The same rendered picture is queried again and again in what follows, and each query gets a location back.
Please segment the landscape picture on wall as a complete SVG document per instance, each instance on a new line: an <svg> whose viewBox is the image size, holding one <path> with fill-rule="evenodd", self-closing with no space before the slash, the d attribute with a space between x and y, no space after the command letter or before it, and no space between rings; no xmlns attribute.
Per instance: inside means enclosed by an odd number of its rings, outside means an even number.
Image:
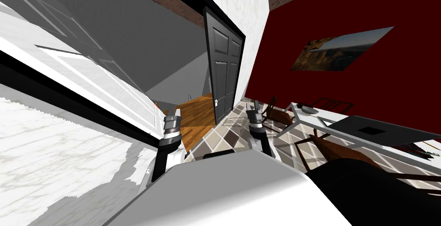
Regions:
<svg viewBox="0 0 441 226"><path fill-rule="evenodd" d="M392 27L309 41L292 71L343 71L384 37Z"/></svg>

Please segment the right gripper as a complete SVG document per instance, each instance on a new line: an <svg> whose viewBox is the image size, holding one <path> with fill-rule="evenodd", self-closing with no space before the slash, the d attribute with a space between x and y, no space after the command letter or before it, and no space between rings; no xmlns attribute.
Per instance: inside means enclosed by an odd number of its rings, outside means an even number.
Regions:
<svg viewBox="0 0 441 226"><path fill-rule="evenodd" d="M246 103L246 114L252 127L262 126L262 111L259 101L255 100L254 105L253 103Z"/></svg>

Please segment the black panelled door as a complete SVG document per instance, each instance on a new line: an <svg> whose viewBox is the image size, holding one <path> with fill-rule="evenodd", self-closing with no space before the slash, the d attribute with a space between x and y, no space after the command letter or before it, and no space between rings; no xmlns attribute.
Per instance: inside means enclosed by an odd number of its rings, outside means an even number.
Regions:
<svg viewBox="0 0 441 226"><path fill-rule="evenodd" d="M243 50L243 38L208 7L203 9L215 123L233 109Z"/></svg>

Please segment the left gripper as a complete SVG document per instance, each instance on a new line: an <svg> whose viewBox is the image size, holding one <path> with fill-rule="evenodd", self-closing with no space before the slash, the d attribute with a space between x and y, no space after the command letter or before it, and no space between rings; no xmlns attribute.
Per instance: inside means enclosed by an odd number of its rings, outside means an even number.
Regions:
<svg viewBox="0 0 441 226"><path fill-rule="evenodd" d="M180 132L181 126L181 109L170 107L167 116L164 117L164 133Z"/></svg>

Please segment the brown wooden chair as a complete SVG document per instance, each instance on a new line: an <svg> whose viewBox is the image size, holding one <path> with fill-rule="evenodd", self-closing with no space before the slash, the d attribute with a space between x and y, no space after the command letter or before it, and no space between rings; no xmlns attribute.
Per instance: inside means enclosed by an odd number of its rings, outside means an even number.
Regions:
<svg viewBox="0 0 441 226"><path fill-rule="evenodd" d="M311 105L318 109L331 111L343 115L346 114L352 107L354 107L353 103L328 98L320 98L317 101L311 103Z"/></svg>
<svg viewBox="0 0 441 226"><path fill-rule="evenodd" d="M311 168L299 147L300 144L304 143L312 143L320 153L318 158L312 159L313 162L321 160L323 163L326 163L342 158L361 160L387 171L393 177L407 182L409 185L418 188L420 191L441 198L441 174L435 174L434 172L424 170L420 167L411 166L410 164L394 158L388 158L382 154L371 153L365 155L367 150L357 151L349 148L349 146L343 146L314 135L310 135L310 137L306 139L293 143L298 152L298 157L302 161L307 172L311 171Z"/></svg>
<svg viewBox="0 0 441 226"><path fill-rule="evenodd" d="M268 106L263 110L263 113L262 113L263 121L262 122L265 122L267 119L270 119L274 122L282 123L286 126L292 125L293 124L292 119L294 118L294 116L291 118L288 113L283 112L281 110L274 109L276 102L277 102L277 99L275 96L273 96L271 98Z"/></svg>

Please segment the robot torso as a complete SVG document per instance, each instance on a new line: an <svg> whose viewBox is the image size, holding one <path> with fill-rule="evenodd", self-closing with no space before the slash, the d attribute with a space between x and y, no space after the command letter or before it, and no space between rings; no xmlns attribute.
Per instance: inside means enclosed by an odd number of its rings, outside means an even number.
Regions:
<svg viewBox="0 0 441 226"><path fill-rule="evenodd" d="M304 173L247 150L169 169L107 226L351 226Z"/></svg>

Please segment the white table with dark top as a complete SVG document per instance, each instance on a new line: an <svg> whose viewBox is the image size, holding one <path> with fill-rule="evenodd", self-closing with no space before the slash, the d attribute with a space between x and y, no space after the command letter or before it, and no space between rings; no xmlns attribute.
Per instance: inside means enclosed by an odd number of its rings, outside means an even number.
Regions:
<svg viewBox="0 0 441 226"><path fill-rule="evenodd" d="M289 132L295 126L303 124L351 142L352 145L349 147L352 149L365 147L441 176L441 157L430 161L395 148L395 146L422 141L433 142L435 139L441 138L441 135L360 116L346 116L322 109L317 109L318 113L314 115L306 115L293 102L287 108L293 110L295 121L278 133L277 138Z"/></svg>

